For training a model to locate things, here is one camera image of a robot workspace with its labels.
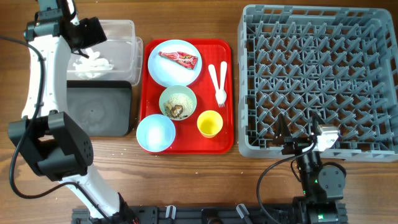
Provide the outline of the light blue bowl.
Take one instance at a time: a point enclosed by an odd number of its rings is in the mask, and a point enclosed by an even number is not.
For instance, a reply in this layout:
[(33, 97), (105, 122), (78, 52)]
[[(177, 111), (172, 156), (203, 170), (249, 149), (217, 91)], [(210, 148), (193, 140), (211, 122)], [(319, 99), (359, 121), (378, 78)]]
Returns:
[(139, 145), (149, 152), (162, 152), (169, 148), (176, 137), (172, 120), (162, 114), (145, 117), (138, 125), (136, 138)]

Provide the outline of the red snack wrapper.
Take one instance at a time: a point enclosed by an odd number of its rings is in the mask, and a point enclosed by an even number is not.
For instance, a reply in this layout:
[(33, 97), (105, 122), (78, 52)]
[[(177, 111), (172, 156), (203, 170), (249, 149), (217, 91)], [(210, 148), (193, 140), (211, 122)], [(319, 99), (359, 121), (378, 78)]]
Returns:
[(198, 62), (197, 56), (185, 52), (159, 52), (158, 55), (189, 70), (193, 70)]

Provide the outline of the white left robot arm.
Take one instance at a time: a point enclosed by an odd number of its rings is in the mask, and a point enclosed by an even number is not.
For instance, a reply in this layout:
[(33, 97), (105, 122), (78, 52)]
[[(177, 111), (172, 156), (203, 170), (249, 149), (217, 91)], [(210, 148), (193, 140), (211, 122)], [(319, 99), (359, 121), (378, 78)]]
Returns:
[(68, 187), (88, 208), (93, 223), (122, 223), (134, 215), (93, 164), (89, 135), (68, 115), (67, 68), (73, 53), (106, 40), (96, 17), (79, 19), (69, 0), (39, 0), (22, 45), (30, 51), (29, 93), (8, 135), (32, 171)]

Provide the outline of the rice and food scraps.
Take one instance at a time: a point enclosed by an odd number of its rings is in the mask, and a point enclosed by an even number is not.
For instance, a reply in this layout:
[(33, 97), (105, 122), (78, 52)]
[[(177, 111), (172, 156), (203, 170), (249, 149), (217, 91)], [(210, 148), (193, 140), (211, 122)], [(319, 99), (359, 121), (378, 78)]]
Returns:
[(193, 101), (185, 94), (176, 93), (170, 95), (163, 103), (165, 114), (174, 120), (181, 120), (189, 117), (194, 111)]

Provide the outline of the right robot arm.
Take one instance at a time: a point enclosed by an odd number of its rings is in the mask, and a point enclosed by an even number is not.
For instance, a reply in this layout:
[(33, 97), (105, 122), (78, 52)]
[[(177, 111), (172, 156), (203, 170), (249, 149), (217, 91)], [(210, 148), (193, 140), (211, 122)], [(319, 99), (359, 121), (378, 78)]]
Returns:
[(283, 147), (283, 155), (293, 155), (303, 197), (293, 199), (297, 223), (347, 223), (343, 198), (346, 170), (335, 162), (323, 162), (320, 154), (334, 146), (339, 130), (313, 115), (309, 137), (294, 137), (282, 114), (278, 116), (273, 143)]

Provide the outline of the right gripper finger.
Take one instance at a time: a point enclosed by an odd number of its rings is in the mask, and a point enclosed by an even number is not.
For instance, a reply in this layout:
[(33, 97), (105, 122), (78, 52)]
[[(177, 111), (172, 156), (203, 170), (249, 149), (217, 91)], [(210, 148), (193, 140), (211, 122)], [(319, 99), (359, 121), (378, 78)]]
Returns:
[(280, 140), (280, 139), (285, 139), (285, 138), (291, 138), (292, 135), (289, 131), (289, 128), (287, 126), (287, 123), (285, 121), (285, 117), (283, 114), (280, 114), (278, 116), (277, 120), (277, 133), (275, 138)]
[(322, 134), (321, 127), (325, 124), (317, 112), (312, 112), (312, 135), (319, 136)]

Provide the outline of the green bowl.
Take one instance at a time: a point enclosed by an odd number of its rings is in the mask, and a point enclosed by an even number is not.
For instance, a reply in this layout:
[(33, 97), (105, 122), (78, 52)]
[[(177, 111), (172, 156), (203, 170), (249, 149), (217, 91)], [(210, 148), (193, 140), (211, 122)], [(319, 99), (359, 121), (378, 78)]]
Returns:
[(197, 107), (197, 98), (194, 92), (186, 86), (170, 86), (159, 98), (161, 112), (174, 121), (181, 121), (190, 117)]

